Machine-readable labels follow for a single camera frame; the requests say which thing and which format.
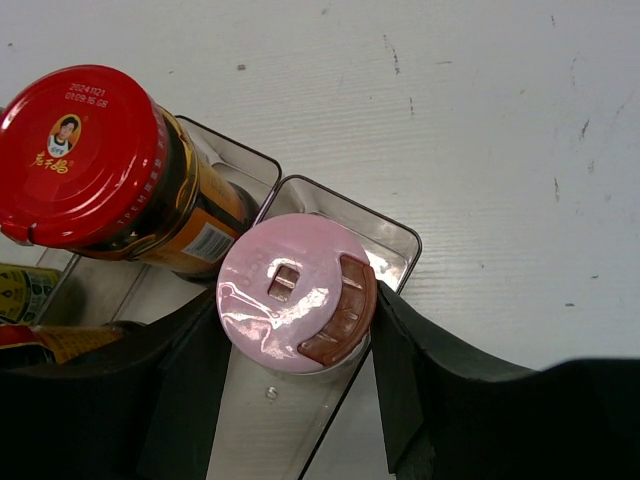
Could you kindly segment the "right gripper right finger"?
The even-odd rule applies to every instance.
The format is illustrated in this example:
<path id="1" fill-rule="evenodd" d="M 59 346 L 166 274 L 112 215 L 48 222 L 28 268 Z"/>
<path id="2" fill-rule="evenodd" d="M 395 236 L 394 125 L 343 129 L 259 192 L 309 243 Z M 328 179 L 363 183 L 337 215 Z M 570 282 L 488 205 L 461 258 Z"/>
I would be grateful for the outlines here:
<path id="1" fill-rule="evenodd" d="M 537 371 L 488 354 L 378 288 L 372 352 L 398 479 L 635 479 L 639 363 Z"/>

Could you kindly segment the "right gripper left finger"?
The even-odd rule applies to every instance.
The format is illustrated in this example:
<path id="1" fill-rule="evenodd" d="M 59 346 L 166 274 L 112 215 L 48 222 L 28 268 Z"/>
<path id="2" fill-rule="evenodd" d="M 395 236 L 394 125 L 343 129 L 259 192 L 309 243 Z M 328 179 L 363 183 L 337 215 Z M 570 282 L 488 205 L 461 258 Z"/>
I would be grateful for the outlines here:
<path id="1" fill-rule="evenodd" d="M 1 374 L 5 479 L 202 479 L 231 345 L 206 291 L 63 365 Z"/>

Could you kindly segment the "red lid jar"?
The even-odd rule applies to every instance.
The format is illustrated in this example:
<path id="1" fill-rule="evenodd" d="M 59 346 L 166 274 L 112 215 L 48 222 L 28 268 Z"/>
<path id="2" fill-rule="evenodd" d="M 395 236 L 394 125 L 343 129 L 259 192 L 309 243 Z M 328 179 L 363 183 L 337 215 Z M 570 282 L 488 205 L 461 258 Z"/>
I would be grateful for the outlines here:
<path id="1" fill-rule="evenodd" d="M 64 364 L 141 330 L 146 324 L 114 321 L 100 326 L 1 326 L 1 369 Z"/>
<path id="2" fill-rule="evenodd" d="M 1 116 L 1 231 L 18 244 L 215 275 L 258 206 L 130 76 L 78 65 Z"/>

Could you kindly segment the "small yellow label bottle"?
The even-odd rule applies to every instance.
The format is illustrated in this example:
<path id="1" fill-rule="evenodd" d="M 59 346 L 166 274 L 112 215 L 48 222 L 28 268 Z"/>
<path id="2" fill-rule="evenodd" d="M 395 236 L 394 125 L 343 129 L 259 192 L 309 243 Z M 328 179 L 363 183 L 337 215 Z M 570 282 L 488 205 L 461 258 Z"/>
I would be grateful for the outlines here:
<path id="1" fill-rule="evenodd" d="M 2 264 L 1 324 L 33 324 L 61 276 L 56 269 Z"/>

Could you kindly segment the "pink cap spice bottle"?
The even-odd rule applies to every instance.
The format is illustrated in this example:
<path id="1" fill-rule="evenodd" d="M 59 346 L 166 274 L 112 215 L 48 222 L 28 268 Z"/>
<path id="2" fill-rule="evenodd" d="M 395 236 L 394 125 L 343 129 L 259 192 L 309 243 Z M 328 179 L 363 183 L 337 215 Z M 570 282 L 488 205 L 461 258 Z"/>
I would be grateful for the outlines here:
<path id="1" fill-rule="evenodd" d="M 227 254 L 216 302 L 229 340 L 264 369 L 336 377 L 366 347 L 377 280 L 358 236 L 316 214 L 259 223 Z"/>

